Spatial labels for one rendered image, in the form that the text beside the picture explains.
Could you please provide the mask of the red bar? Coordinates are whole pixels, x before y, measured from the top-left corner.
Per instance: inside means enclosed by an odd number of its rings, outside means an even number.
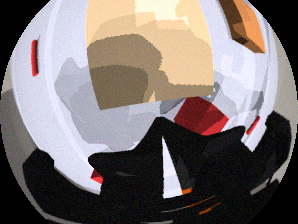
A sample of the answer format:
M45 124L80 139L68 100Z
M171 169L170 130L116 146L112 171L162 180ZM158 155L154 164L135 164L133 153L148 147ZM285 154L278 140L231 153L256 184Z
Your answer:
M31 65L31 67L32 67L32 69L31 69L31 71L33 72L33 75L32 76L37 76L37 75L39 75L39 69L37 69L37 39L35 40L35 39L33 39L32 40L32 45L31 45L31 52L32 52L32 57L31 57L31 63L32 63L32 65Z
M255 120L253 121L253 125L251 125L251 127L249 128L249 131L246 132L246 135L249 135L249 133L250 133L251 131L253 131L253 129L255 128L255 125L258 124L258 120L259 120L259 119L261 119L261 117L257 116L257 119L255 119Z

